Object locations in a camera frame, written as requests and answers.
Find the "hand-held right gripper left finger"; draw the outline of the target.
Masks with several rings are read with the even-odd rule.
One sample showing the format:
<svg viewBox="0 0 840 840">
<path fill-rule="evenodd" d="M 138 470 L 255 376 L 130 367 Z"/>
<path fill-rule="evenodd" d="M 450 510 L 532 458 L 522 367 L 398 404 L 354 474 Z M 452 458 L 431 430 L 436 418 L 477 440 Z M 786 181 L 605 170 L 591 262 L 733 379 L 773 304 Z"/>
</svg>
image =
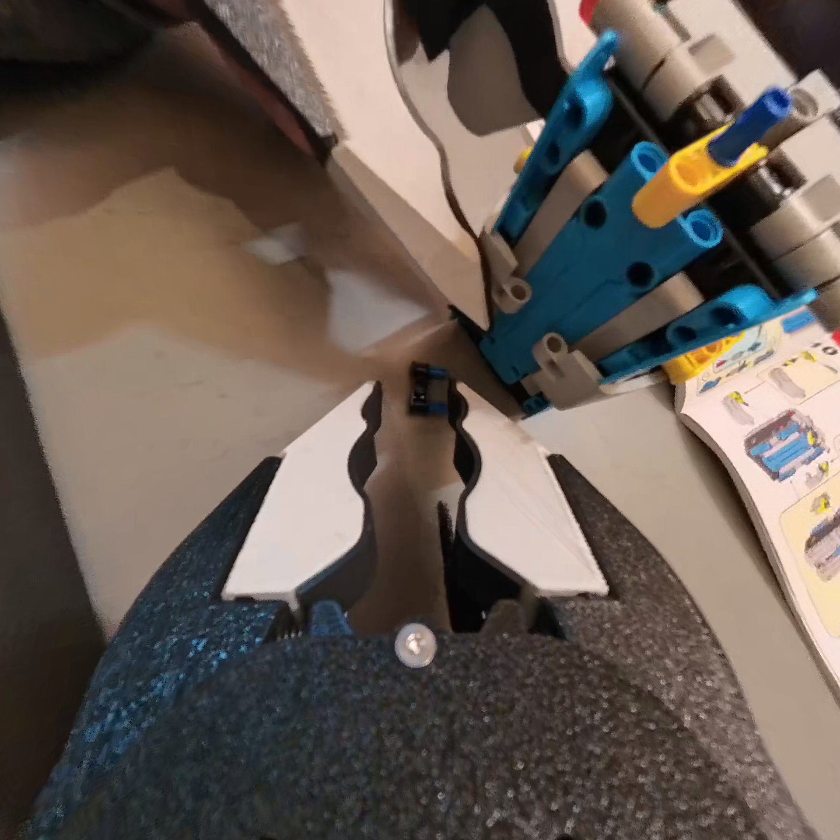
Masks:
<svg viewBox="0 0 840 840">
<path fill-rule="evenodd" d="M 368 381 L 281 452 L 224 583 L 227 602 L 357 603 L 377 564 L 365 484 L 375 471 L 382 384 Z"/>
</svg>

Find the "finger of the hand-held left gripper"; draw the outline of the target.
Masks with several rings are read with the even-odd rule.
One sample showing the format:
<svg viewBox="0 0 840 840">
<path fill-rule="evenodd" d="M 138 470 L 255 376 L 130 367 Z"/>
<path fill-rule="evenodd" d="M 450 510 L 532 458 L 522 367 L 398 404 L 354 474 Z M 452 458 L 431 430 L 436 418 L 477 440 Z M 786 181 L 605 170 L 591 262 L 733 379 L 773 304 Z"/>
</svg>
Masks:
<svg viewBox="0 0 840 840">
<path fill-rule="evenodd" d="M 417 46 L 448 59 L 447 97 L 465 128 L 485 136 L 545 118 L 569 72 L 546 1 L 393 3 L 397 55 Z"/>
<path fill-rule="evenodd" d="M 395 73 L 391 3 L 281 5 L 337 122 L 329 173 L 386 229 L 420 278 L 488 329 L 476 237 L 447 194 L 440 146 Z"/>
</svg>

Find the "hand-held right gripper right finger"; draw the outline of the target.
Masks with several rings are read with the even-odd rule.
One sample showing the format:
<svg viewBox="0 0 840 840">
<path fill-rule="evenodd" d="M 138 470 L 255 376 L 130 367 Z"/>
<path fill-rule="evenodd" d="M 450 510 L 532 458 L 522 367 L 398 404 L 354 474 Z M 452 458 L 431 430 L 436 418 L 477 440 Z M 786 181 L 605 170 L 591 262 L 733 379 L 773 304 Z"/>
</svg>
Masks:
<svg viewBox="0 0 840 840">
<path fill-rule="evenodd" d="M 538 597 L 608 595 L 549 450 L 461 382 L 449 385 L 448 420 L 463 483 L 456 535 L 465 548 Z"/>
</svg>

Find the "black toy connector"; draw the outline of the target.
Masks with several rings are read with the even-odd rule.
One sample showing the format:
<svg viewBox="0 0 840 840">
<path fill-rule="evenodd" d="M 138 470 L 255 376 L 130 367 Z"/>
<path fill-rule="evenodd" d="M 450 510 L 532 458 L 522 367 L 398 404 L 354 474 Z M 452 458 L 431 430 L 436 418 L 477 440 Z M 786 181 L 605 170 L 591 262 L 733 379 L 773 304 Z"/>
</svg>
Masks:
<svg viewBox="0 0 840 840">
<path fill-rule="evenodd" d="M 409 367 L 409 393 L 407 397 L 407 411 L 412 416 L 427 417 L 422 414 L 423 406 L 432 402 L 446 402 L 448 403 L 448 382 L 446 381 L 426 381 L 417 375 L 417 367 L 420 364 L 428 364 L 421 361 L 414 360 Z"/>
</svg>

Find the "grey blue toy brick model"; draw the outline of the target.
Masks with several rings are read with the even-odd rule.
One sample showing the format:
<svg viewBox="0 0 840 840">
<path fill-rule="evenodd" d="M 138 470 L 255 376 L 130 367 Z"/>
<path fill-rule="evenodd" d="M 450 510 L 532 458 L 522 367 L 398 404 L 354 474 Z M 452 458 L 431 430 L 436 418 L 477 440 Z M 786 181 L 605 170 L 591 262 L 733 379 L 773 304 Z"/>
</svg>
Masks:
<svg viewBox="0 0 840 840">
<path fill-rule="evenodd" d="M 838 331 L 838 2 L 579 2 L 595 37 L 530 74 L 542 131 L 482 232 L 527 415 L 641 385 L 810 308 Z"/>
</svg>

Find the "open instruction booklet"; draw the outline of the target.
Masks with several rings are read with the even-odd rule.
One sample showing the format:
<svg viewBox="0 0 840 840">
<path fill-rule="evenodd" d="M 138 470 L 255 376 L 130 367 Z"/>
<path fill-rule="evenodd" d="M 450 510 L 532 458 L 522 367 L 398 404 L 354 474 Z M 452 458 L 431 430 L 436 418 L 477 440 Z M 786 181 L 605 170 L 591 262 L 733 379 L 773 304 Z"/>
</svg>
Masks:
<svg viewBox="0 0 840 840">
<path fill-rule="evenodd" d="M 675 412 L 742 499 L 824 676 L 839 689 L 839 349 L 808 308 L 730 339 Z"/>
</svg>

